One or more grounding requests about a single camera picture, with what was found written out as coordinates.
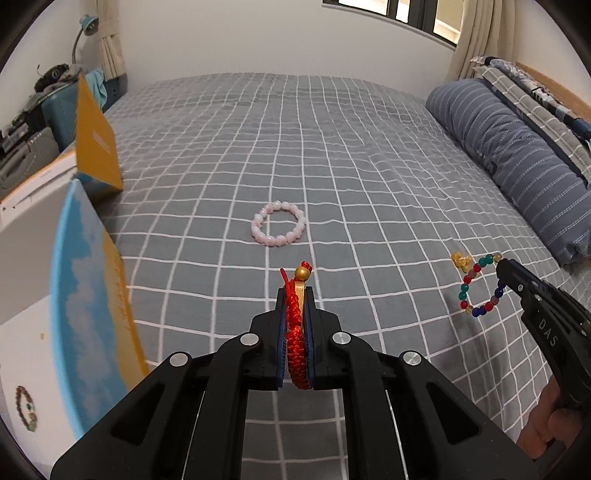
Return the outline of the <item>right hand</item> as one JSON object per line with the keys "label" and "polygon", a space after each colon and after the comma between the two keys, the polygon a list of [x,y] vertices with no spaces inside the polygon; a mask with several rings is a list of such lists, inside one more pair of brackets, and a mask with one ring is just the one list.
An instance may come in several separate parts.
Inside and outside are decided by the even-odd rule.
{"label": "right hand", "polygon": [[552,375],[517,440],[517,445],[533,460],[546,452],[551,440],[570,448],[582,430],[581,415],[560,407],[561,401],[560,387]]}

